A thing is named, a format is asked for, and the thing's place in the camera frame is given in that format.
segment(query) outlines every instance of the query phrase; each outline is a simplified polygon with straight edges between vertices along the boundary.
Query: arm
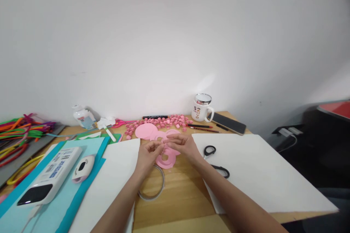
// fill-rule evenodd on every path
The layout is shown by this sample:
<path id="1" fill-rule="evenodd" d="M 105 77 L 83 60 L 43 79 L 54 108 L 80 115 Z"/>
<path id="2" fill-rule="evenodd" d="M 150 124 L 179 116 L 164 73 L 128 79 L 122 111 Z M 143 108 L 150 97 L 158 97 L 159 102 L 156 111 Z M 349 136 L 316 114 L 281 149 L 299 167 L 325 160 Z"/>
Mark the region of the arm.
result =
<path id="1" fill-rule="evenodd" d="M 169 139 L 165 140 L 164 143 L 188 158 L 213 191 L 230 221 L 239 232 L 287 232 L 269 213 L 207 163 L 199 153 L 191 136 L 173 134 L 168 135 L 167 138 Z"/>
<path id="2" fill-rule="evenodd" d="M 164 144 L 151 141 L 140 146 L 137 164 L 125 186 L 97 222 L 91 233 L 124 232 L 137 192 L 149 174 L 157 156 L 162 153 Z"/>

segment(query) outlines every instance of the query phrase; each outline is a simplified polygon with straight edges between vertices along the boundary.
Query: green paper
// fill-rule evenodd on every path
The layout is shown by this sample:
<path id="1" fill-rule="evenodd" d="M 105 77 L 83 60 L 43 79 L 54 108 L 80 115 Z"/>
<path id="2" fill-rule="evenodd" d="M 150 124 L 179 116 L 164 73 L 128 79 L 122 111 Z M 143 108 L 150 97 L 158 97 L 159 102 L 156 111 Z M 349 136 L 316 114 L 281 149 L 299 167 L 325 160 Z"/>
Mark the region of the green paper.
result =
<path id="1" fill-rule="evenodd" d="M 75 140 L 78 140 L 79 138 L 81 137 L 86 137 L 88 135 L 92 135 L 92 134 L 82 134 L 82 135 L 78 135 L 77 138 Z M 113 134 L 113 136 L 116 138 L 117 142 L 119 141 L 120 137 L 121 137 L 121 134 Z M 109 137 L 108 134 L 101 134 L 101 137 Z M 109 144 L 114 144 L 116 142 L 113 142 L 112 140 L 109 140 L 108 142 L 108 145 Z"/>

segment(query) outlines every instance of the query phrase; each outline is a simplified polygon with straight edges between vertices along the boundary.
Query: glue bottle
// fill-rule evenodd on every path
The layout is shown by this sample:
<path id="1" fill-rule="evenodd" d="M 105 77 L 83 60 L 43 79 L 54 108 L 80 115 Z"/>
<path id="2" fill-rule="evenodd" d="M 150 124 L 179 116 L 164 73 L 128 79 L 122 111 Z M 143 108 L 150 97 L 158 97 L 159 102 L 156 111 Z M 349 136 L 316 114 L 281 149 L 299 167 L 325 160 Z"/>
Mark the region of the glue bottle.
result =
<path id="1" fill-rule="evenodd" d="M 83 108 L 77 104 L 72 107 L 74 109 L 73 117 L 78 121 L 79 125 L 87 130 L 92 130 L 97 127 L 96 119 L 94 115 L 87 108 Z"/>

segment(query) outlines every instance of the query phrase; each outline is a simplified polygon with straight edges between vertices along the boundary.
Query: pink scissors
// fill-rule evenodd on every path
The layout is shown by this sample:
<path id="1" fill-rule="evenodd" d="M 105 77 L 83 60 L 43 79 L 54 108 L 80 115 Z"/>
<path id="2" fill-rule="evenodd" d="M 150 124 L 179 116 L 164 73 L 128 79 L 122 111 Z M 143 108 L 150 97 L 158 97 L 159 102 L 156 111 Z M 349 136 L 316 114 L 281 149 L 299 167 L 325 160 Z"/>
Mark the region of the pink scissors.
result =
<path id="1" fill-rule="evenodd" d="M 114 126 L 112 126 L 112 128 L 117 128 L 117 127 L 120 127 L 122 125 L 129 124 L 129 123 L 134 123 L 134 122 L 136 122 L 136 120 L 124 121 L 124 120 L 121 120 L 121 119 L 116 119 L 116 123 L 114 124 Z"/>

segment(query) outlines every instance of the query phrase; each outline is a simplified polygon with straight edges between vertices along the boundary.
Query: white mug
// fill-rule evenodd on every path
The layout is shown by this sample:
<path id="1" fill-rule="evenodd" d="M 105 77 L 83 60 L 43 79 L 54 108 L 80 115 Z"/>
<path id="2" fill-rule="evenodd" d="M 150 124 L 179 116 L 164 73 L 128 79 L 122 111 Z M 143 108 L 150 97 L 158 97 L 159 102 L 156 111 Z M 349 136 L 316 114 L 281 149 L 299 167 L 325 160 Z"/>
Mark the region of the white mug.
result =
<path id="1" fill-rule="evenodd" d="M 194 97 L 193 110 L 191 112 L 191 116 L 194 121 L 202 122 L 205 120 L 206 122 L 210 122 L 214 116 L 214 109 L 209 106 L 211 103 L 211 96 L 207 94 L 196 94 Z M 210 120 L 207 119 L 208 110 L 211 111 Z"/>

